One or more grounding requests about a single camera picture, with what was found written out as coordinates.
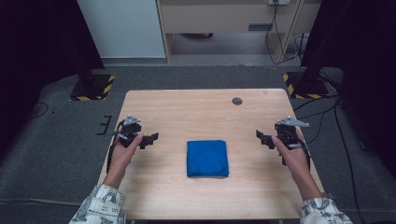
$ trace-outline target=table top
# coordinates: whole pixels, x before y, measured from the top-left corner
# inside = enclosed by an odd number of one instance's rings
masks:
[[[235,97],[241,105],[233,104]],[[136,151],[121,183],[128,219],[301,216],[302,199],[290,171],[277,151],[256,137],[256,130],[276,135],[276,120],[294,117],[284,90],[129,91],[119,121],[129,114],[141,119],[145,135],[160,135],[152,146]],[[229,176],[187,177],[187,141],[215,139],[227,144]],[[311,173],[323,191],[313,162]],[[99,181],[105,176],[106,161]]]

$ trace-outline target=blue towel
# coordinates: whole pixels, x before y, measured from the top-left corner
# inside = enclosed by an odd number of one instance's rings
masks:
[[[222,140],[187,142],[187,176],[228,176],[227,147]]]

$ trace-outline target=black panel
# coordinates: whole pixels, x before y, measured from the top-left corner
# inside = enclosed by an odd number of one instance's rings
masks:
[[[344,71],[339,93],[363,148],[396,177],[395,12],[394,1],[323,0],[303,66]]]
[[[89,69],[104,68],[77,1],[0,4],[0,158],[37,103],[41,89],[77,74],[60,28]]]

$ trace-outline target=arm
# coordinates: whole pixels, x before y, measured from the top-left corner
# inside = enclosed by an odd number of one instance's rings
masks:
[[[277,137],[273,136],[272,140],[279,151],[279,155],[285,159],[291,172],[291,177],[303,199],[300,223],[351,224],[352,222],[347,215],[338,211],[333,200],[322,197],[317,183],[309,172],[304,150],[300,147],[288,150]]]
[[[121,209],[125,197],[118,189],[142,138],[143,135],[139,134],[127,148],[121,143],[115,145],[103,184],[95,186],[70,223],[125,223],[126,216]]]

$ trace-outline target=patterned sleeve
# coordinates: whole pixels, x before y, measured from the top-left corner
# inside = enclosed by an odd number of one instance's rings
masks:
[[[335,202],[328,198],[303,201],[301,224],[352,224],[349,217],[338,211]]]
[[[98,184],[84,200],[70,224],[124,224],[126,216],[121,209],[124,201],[125,197],[117,189]]]

